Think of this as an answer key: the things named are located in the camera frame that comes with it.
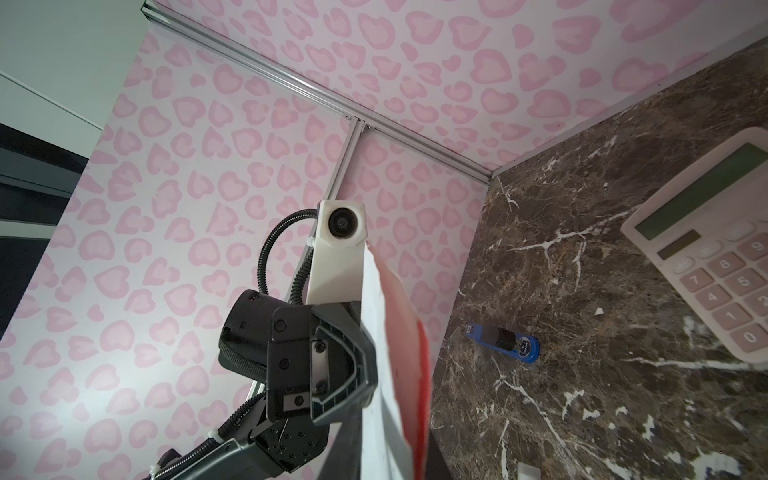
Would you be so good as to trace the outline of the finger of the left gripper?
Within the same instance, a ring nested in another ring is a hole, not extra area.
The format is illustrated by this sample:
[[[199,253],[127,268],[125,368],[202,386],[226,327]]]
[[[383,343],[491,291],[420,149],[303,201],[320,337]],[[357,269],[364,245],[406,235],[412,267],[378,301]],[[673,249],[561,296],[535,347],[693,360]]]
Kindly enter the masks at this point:
[[[367,407],[378,385],[376,350],[359,302],[315,305],[310,354],[310,416],[316,426],[341,423]]]

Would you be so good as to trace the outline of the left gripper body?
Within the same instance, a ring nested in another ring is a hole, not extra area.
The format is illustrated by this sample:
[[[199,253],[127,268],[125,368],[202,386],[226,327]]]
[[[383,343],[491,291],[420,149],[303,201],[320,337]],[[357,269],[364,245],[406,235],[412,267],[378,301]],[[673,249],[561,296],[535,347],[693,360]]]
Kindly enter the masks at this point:
[[[326,449],[329,427],[310,416],[310,343],[315,305],[292,305],[254,290],[234,304],[219,337],[219,361],[264,391],[236,415],[217,449],[219,474],[283,474]]]

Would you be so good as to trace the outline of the pink red-bordered letter paper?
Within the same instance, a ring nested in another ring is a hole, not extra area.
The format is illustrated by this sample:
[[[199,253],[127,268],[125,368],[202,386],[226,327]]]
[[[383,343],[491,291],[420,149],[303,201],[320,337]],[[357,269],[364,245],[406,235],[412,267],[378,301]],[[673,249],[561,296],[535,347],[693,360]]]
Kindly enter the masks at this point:
[[[424,479],[432,380],[429,340],[398,276],[364,250],[362,326],[375,347],[378,385],[362,411],[362,479]]]

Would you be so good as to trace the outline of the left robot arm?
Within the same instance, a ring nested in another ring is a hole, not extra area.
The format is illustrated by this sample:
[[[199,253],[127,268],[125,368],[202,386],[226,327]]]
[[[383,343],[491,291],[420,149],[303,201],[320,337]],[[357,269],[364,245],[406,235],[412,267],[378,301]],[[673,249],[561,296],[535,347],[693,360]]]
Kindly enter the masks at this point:
[[[263,384],[194,450],[167,450],[151,479],[271,479],[328,445],[330,427],[360,456],[362,410],[377,385],[358,301],[295,305],[243,292],[221,329],[219,361]]]

